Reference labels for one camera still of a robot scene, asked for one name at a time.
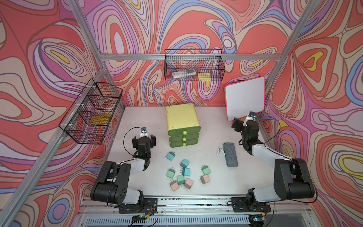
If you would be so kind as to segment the teal plug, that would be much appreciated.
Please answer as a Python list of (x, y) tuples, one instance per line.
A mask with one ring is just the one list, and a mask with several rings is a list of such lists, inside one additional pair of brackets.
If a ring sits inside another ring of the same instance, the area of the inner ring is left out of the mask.
[(173, 151), (168, 152), (166, 155), (166, 158), (170, 161), (172, 161), (175, 158), (175, 153)]
[(189, 168), (182, 168), (181, 173), (183, 176), (190, 176), (191, 175), (191, 170)]
[(181, 165), (181, 167), (182, 167), (182, 168), (187, 168), (189, 164), (190, 164), (190, 162), (189, 162), (188, 160), (186, 160), (186, 159), (184, 159), (184, 160), (180, 163), (180, 165)]

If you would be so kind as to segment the yellow green drawer cabinet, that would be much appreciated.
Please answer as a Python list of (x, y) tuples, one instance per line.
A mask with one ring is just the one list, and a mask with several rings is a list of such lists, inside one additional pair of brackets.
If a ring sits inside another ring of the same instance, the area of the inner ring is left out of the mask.
[(194, 104), (167, 106), (165, 108), (167, 130), (200, 126)]

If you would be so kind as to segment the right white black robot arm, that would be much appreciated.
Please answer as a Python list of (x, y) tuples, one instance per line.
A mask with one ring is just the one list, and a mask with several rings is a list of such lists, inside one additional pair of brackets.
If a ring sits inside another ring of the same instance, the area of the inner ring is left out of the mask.
[(235, 118), (232, 128), (241, 134), (239, 144), (245, 151), (274, 170), (272, 184), (248, 191), (247, 201), (250, 204), (311, 199), (317, 194), (306, 162), (303, 159), (282, 155), (260, 141), (260, 127), (257, 121), (253, 118), (247, 118), (245, 121)]

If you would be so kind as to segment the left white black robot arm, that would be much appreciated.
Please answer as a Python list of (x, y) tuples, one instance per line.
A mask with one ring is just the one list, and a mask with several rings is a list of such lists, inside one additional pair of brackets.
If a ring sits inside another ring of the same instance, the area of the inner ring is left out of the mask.
[(133, 138), (132, 145), (136, 149), (133, 158), (116, 163), (105, 162), (98, 173), (92, 187), (90, 198), (93, 201), (107, 204), (141, 204), (144, 200), (143, 192), (129, 188), (130, 177), (147, 170), (151, 162), (151, 149), (156, 146), (154, 135)]

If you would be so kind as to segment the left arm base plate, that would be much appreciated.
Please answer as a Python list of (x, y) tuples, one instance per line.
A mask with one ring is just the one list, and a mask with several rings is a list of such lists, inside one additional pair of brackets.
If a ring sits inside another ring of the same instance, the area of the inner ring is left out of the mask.
[(144, 198), (137, 204), (121, 204), (119, 206), (120, 214), (150, 214), (155, 213), (157, 209), (157, 198)]

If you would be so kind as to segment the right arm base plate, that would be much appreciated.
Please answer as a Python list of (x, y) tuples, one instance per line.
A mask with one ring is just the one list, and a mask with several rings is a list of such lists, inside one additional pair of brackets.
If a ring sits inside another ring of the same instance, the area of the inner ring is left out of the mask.
[(231, 197), (230, 203), (235, 213), (269, 213), (272, 211), (267, 202), (258, 202), (248, 197)]

